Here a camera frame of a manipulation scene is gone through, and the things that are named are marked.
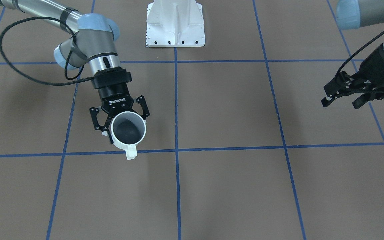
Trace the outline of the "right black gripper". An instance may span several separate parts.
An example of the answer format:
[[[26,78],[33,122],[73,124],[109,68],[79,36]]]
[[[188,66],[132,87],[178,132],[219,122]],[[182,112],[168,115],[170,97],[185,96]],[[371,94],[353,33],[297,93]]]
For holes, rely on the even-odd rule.
[[[92,79],[92,85],[98,91],[102,102],[101,108],[89,108],[93,128],[100,131],[103,136],[107,136],[110,144],[113,144],[110,130],[113,115],[124,111],[133,111],[139,114],[143,120],[150,116],[145,96],[139,96],[135,99],[131,97],[127,87],[127,83],[131,81],[131,73],[122,67],[99,70]],[[98,114],[102,110],[108,114],[103,125],[98,120]]]

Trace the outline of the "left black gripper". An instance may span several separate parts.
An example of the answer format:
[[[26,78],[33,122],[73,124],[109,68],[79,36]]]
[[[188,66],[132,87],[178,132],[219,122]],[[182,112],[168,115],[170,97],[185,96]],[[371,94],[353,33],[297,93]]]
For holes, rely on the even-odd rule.
[[[321,100],[324,108],[335,99],[351,94],[360,94],[360,97],[352,102],[354,109],[359,109],[373,100],[384,100],[384,45],[381,44],[374,50],[353,75],[342,70],[351,59],[350,57],[344,61],[335,77],[324,86],[326,97]]]

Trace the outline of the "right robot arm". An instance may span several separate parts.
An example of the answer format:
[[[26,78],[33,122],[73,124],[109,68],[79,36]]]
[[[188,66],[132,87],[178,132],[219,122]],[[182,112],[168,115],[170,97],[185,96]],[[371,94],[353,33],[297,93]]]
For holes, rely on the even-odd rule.
[[[0,34],[0,53],[4,61],[19,75],[39,84],[67,86],[90,81],[98,91],[101,107],[90,108],[94,129],[108,135],[112,144],[119,146],[140,143],[146,132],[146,117],[149,110],[143,96],[132,98],[127,84],[131,73],[120,66],[115,41],[119,38],[117,24],[103,15],[83,14],[53,0],[0,0],[0,7],[18,10],[30,15],[7,26]],[[44,20],[67,32],[70,38],[54,50],[54,58],[64,69],[67,82],[52,83],[33,78],[17,69],[3,50],[5,34],[21,23]],[[93,76],[79,79],[69,77],[69,70],[78,69],[79,74],[86,64]]]

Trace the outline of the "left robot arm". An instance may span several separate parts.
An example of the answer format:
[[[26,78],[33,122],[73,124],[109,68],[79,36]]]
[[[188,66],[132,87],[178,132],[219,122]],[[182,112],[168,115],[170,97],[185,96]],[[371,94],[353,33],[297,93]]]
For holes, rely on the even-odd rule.
[[[336,22],[339,29],[359,29],[384,23],[384,0],[340,0],[336,7]],[[384,42],[361,63],[356,73],[349,75],[343,71],[349,61],[382,35],[384,30],[343,62],[334,78],[324,86],[323,107],[352,94],[360,94],[352,103],[355,109],[373,100],[384,100]]]

